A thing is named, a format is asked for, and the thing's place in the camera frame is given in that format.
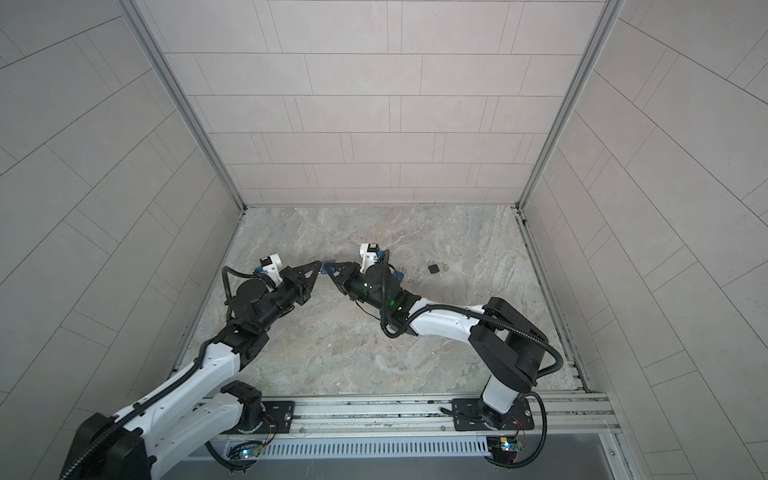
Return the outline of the blue padlock with key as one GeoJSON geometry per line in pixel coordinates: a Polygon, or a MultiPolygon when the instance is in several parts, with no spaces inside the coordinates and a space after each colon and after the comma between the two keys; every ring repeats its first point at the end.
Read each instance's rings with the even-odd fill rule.
{"type": "Polygon", "coordinates": [[[335,263],[334,260],[323,261],[321,263],[321,274],[328,275],[330,272],[332,272],[334,263],[335,263]]]}

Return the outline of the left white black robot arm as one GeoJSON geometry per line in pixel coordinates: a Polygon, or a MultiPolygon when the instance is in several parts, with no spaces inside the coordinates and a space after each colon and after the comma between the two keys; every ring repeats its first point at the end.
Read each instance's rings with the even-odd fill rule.
{"type": "Polygon", "coordinates": [[[61,478],[160,479],[219,434],[256,431],[267,420],[262,393],[236,376],[266,345],[270,327],[310,299],[321,269],[319,261],[282,267],[276,255],[252,273],[223,267],[224,327],[148,395],[85,420],[61,478]]]}

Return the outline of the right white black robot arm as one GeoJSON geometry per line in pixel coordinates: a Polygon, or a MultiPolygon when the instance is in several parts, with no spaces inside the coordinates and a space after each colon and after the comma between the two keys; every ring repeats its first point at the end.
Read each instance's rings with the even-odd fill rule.
{"type": "Polygon", "coordinates": [[[548,337],[507,301],[490,298],[480,306],[434,302],[401,286],[389,252],[366,252],[363,262],[327,262],[323,270],[351,301],[377,310],[385,336],[439,336],[470,345],[490,377],[470,413],[453,411],[463,422],[490,430],[534,427],[528,399],[545,376],[564,360],[548,337]]]}

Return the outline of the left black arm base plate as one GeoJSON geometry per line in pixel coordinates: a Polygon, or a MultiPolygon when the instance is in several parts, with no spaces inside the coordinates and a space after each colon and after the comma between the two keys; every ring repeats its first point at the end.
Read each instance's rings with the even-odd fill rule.
{"type": "Polygon", "coordinates": [[[244,407],[239,423],[233,428],[240,434],[283,434],[290,431],[295,403],[266,401],[244,407]]]}

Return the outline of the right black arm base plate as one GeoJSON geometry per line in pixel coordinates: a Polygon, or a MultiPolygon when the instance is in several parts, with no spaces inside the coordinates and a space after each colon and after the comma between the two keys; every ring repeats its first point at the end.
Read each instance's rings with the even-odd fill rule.
{"type": "Polygon", "coordinates": [[[527,399],[516,399],[503,414],[486,406],[480,398],[455,398],[448,410],[456,431],[533,430],[535,422],[527,399]]]}

